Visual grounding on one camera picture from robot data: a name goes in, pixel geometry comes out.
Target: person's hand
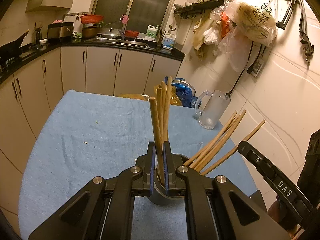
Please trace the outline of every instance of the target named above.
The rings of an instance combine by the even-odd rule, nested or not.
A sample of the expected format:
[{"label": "person's hand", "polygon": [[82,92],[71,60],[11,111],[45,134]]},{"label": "person's hand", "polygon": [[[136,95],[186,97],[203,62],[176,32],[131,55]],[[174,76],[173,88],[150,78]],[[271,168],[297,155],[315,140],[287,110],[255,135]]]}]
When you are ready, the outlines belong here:
[{"label": "person's hand", "polygon": [[[280,202],[279,200],[274,201],[274,203],[268,209],[268,215],[277,223],[280,222]],[[297,226],[292,230],[287,230],[290,237],[294,236],[294,233],[297,231]]]}]

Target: blue towel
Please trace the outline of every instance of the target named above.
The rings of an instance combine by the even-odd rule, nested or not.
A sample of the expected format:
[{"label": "blue towel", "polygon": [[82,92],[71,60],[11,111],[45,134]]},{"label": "blue towel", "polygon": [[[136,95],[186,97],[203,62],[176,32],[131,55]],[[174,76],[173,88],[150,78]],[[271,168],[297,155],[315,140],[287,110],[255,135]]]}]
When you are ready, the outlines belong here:
[{"label": "blue towel", "polygon": [[[222,125],[202,128],[194,109],[170,106],[169,140],[173,153],[194,155]],[[19,225],[23,240],[95,176],[111,178],[135,164],[153,141],[149,102],[68,91],[43,127],[23,175]],[[213,162],[234,143],[229,139]],[[245,194],[257,190],[239,153],[208,174],[225,175]],[[136,197],[132,240],[187,239],[183,200],[157,206]]]}]

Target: pink cloth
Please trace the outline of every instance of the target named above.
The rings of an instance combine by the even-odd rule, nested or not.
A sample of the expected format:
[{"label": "pink cloth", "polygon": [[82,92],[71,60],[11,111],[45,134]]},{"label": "pink cloth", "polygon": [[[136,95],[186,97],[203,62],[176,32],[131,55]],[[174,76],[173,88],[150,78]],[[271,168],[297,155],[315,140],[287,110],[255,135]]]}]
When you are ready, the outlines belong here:
[{"label": "pink cloth", "polygon": [[129,21],[129,17],[124,14],[124,15],[122,16],[122,21],[121,21],[121,23],[122,23],[122,24],[127,24],[128,21]]}]

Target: window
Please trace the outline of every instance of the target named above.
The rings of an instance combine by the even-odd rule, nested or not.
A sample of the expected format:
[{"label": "window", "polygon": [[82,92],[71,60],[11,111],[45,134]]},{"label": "window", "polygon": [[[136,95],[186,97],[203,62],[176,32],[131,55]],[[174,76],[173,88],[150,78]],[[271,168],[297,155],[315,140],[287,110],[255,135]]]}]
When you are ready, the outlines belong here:
[{"label": "window", "polygon": [[148,25],[161,25],[171,0],[97,0],[94,14],[103,15],[105,23],[119,22],[123,14],[129,16],[127,30],[146,33]]}]

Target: red bowl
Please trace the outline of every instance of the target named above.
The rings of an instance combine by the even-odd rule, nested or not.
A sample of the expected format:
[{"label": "red bowl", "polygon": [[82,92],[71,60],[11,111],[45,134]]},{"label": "red bowl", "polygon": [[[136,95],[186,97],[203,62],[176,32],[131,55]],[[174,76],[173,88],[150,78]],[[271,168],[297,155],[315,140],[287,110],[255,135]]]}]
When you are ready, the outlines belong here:
[{"label": "red bowl", "polygon": [[137,38],[140,32],[136,31],[125,31],[125,36],[130,38]]},{"label": "red bowl", "polygon": [[92,14],[92,15],[83,15],[83,16],[80,16],[81,18],[81,23],[82,24],[85,24],[85,23],[99,23],[103,20],[103,16],[101,15],[95,15],[95,14]]}]

